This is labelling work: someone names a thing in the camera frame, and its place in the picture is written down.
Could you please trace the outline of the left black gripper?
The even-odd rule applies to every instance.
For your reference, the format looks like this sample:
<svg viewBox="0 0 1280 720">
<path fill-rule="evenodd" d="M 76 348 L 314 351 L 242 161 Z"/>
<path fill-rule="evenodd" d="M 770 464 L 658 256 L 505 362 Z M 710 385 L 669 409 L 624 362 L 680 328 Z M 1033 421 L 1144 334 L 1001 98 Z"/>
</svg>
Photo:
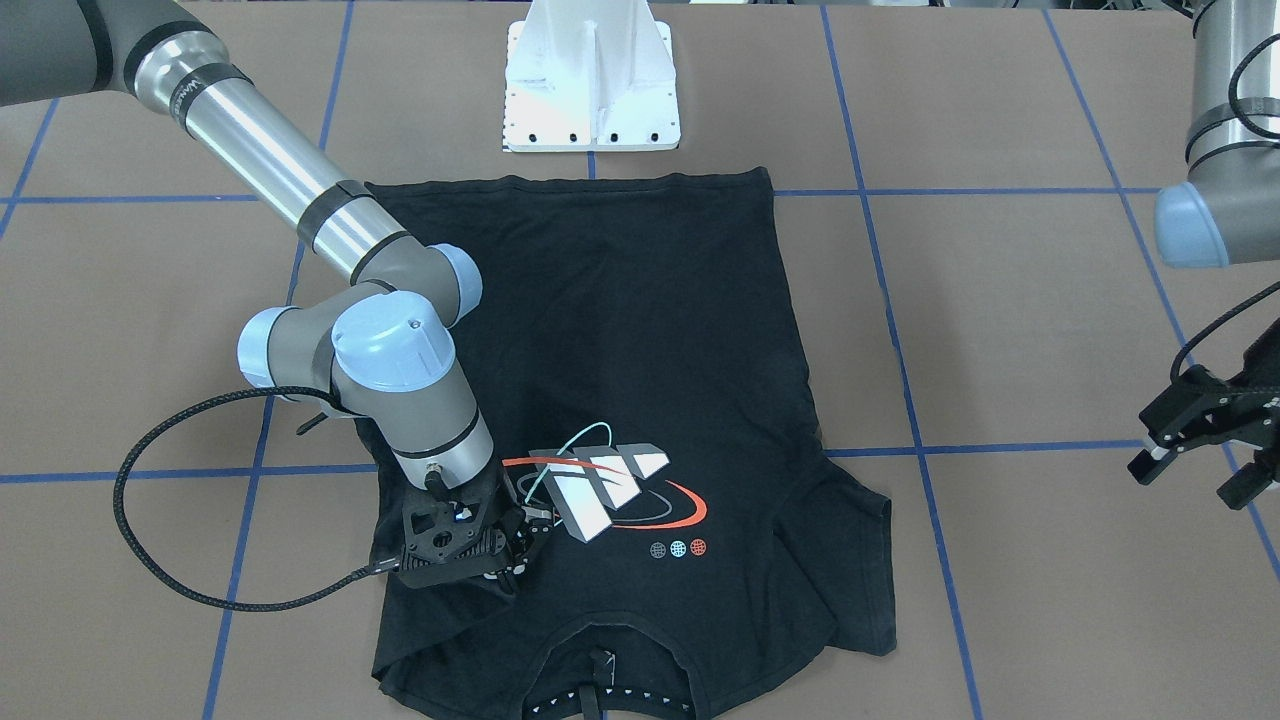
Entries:
<svg viewBox="0 0 1280 720">
<path fill-rule="evenodd" d="M 1146 447 L 1128 462 L 1140 486 L 1152 484 L 1179 456 L 1230 441 L 1256 450 L 1277 447 L 1277 337 L 1265 334 L 1243 354 L 1243 366 L 1224 380 L 1203 365 L 1181 373 L 1140 411 Z M 1216 495 L 1233 511 L 1277 483 L 1277 466 L 1248 462 Z"/>
</svg>

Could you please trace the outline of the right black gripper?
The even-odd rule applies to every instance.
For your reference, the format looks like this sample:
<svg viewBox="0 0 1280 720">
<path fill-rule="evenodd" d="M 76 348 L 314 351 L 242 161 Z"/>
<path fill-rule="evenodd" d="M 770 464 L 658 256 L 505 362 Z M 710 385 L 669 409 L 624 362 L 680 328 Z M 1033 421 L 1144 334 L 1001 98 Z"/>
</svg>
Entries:
<svg viewBox="0 0 1280 720">
<path fill-rule="evenodd" d="M 416 591 L 479 578 L 512 591 L 515 575 L 531 568 L 550 538 L 550 525 L 524 519 L 499 465 L 452 489 L 410 487 L 401 506 L 399 582 Z"/>
</svg>

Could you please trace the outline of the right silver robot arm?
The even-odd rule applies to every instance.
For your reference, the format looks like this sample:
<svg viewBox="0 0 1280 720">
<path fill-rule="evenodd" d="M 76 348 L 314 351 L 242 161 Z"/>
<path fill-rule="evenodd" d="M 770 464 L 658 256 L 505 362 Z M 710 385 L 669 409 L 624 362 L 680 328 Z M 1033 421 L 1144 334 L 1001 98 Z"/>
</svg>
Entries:
<svg viewBox="0 0 1280 720">
<path fill-rule="evenodd" d="M 372 423 L 407 480 L 402 532 L 353 579 L 419 589 L 483 578 L 509 593 L 550 514 L 518 500 L 451 328 L 480 302 L 475 261 L 425 245 L 265 99 L 174 1 L 5 1 L 3 104 L 114 91 L 169 117 L 349 283 L 268 309 L 237 345 L 253 397 Z"/>
</svg>

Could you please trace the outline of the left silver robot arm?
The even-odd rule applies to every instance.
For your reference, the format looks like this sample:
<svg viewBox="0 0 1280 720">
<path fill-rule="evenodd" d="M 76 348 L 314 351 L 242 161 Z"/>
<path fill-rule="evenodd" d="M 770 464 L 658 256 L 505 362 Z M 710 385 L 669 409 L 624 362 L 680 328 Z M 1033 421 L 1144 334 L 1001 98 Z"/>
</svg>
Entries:
<svg viewBox="0 0 1280 720">
<path fill-rule="evenodd" d="M 1198 1 L 1192 120 L 1184 142 L 1187 179 L 1161 190 L 1155 234 L 1172 268 L 1225 268 L 1277 259 L 1279 9 L 1275 1 Z M 1219 498 L 1242 510 L 1277 484 L 1277 324 L 1268 325 L 1228 378 L 1189 360 L 1228 322 L 1277 295 L 1253 293 L 1192 336 L 1169 383 L 1139 414 L 1144 448 L 1128 464 L 1142 486 L 1183 454 L 1239 443 L 1253 459 L 1225 480 Z"/>
</svg>

